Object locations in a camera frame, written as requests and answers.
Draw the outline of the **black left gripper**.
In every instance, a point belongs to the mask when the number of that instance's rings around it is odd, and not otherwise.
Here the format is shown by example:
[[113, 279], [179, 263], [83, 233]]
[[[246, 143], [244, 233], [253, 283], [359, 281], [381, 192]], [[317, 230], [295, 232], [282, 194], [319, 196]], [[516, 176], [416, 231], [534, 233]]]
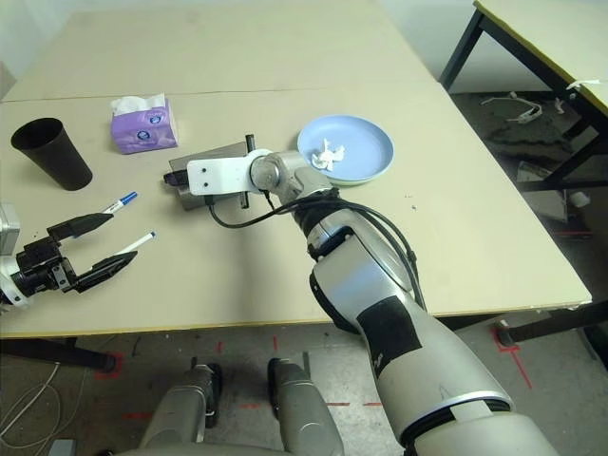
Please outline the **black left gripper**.
[[72, 286], [74, 291], [83, 293], [109, 280], [126, 267], [138, 252], [126, 252], [105, 258], [94, 264], [88, 272], [77, 277], [69, 260], [60, 252], [61, 242], [57, 240], [80, 237], [113, 218], [112, 214], [93, 213], [47, 228], [49, 237], [25, 245], [23, 250], [16, 254], [17, 288], [24, 295], [35, 295], [52, 290], [66, 292]]

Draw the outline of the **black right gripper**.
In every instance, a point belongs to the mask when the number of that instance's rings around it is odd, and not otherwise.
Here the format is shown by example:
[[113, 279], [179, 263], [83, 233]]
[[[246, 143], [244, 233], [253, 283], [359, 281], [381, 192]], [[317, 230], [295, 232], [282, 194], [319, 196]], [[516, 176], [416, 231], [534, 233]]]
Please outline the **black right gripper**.
[[[251, 152], [253, 152], [256, 149], [255, 135], [247, 134], [245, 136], [245, 142], [246, 142], [246, 150], [247, 150], [246, 155], [249, 155]], [[242, 209], [248, 209], [250, 207], [249, 193], [247, 191], [242, 192], [239, 196], [239, 201], [240, 201], [240, 207]]]

